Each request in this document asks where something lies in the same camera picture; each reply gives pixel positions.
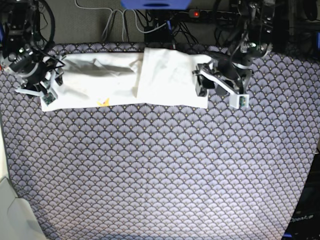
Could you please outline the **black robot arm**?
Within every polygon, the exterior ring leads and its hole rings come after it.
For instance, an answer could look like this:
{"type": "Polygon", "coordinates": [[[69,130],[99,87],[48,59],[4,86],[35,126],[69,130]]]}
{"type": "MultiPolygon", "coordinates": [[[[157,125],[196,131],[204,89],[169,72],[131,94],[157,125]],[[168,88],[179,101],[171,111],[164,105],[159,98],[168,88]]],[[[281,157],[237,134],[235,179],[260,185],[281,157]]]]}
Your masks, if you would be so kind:
{"type": "Polygon", "coordinates": [[[47,73],[63,63],[49,55],[55,45],[56,21],[45,0],[7,0],[8,9],[0,10],[0,67],[10,75],[25,80],[23,88],[47,93],[44,86],[47,73]],[[41,10],[47,11],[49,38],[41,33],[41,10]]]}
{"type": "Polygon", "coordinates": [[[253,71],[253,61],[266,57],[276,43],[273,37],[276,0],[239,0],[236,26],[227,40],[225,53],[208,53],[210,61],[199,63],[193,71],[196,78],[195,92],[204,97],[209,89],[217,88],[218,94],[242,95],[246,93],[253,71]]]}

